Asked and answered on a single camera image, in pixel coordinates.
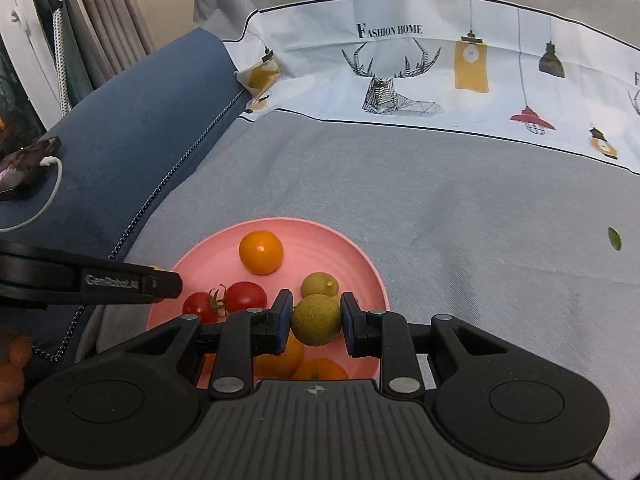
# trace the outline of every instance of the blue sofa armrest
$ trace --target blue sofa armrest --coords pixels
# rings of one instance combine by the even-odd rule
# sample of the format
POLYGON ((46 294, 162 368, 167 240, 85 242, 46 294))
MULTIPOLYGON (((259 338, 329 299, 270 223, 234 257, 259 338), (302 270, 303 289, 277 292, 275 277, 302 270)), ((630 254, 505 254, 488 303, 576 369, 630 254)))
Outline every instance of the blue sofa armrest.
MULTIPOLYGON (((197 29, 97 89, 49 132, 62 141, 64 164, 50 209, 2 237, 123 259, 156 206, 193 173, 244 110, 249 94, 234 70, 223 43, 197 29)), ((54 168, 46 170, 47 181, 34 198, 0 203, 0 226, 20 223, 42 207, 56 178, 54 168)), ((0 306, 0 324, 16 324, 39 349, 28 379, 41 380, 73 362, 92 309, 0 306)))

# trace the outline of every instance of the green leaf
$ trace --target green leaf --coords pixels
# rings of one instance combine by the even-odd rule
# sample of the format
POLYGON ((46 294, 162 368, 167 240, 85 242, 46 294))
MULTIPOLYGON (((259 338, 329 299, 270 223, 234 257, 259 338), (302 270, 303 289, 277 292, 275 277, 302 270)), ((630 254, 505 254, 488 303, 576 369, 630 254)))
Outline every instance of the green leaf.
POLYGON ((622 239, 620 238, 620 235, 613 227, 610 227, 608 229, 608 232, 609 232, 609 242, 611 242, 611 247, 619 251, 622 248, 622 239))

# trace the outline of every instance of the white window frame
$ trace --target white window frame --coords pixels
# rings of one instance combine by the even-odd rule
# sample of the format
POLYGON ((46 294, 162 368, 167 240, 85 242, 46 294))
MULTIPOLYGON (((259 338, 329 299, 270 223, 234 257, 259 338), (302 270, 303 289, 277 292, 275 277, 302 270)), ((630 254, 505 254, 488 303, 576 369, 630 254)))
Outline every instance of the white window frame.
POLYGON ((0 37, 43 126, 60 120, 58 76, 33 0, 0 0, 0 37))

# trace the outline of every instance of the human hand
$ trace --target human hand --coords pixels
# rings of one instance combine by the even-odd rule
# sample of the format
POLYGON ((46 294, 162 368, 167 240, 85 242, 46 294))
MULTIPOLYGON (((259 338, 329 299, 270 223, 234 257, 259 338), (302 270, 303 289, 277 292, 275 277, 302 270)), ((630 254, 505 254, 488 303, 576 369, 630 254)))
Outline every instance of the human hand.
POLYGON ((18 397, 24 391, 22 369, 31 358, 31 343, 21 335, 9 346, 9 361, 0 363, 0 446, 18 440, 18 397))

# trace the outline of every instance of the orange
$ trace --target orange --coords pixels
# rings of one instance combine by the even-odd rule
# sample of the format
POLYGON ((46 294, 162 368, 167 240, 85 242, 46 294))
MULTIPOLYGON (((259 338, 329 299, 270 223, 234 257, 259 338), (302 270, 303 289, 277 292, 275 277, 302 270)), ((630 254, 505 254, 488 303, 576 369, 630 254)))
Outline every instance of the orange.
POLYGON ((261 378, 289 379, 304 358, 304 345, 289 332, 287 348, 282 354, 264 354, 254 358, 254 375, 261 378))
POLYGON ((271 274, 282 265, 284 249, 278 237, 269 231, 252 231, 238 247, 240 260, 254 274, 271 274))
POLYGON ((294 381, 340 381, 349 375, 338 364, 324 357, 302 363, 293 374, 294 381))

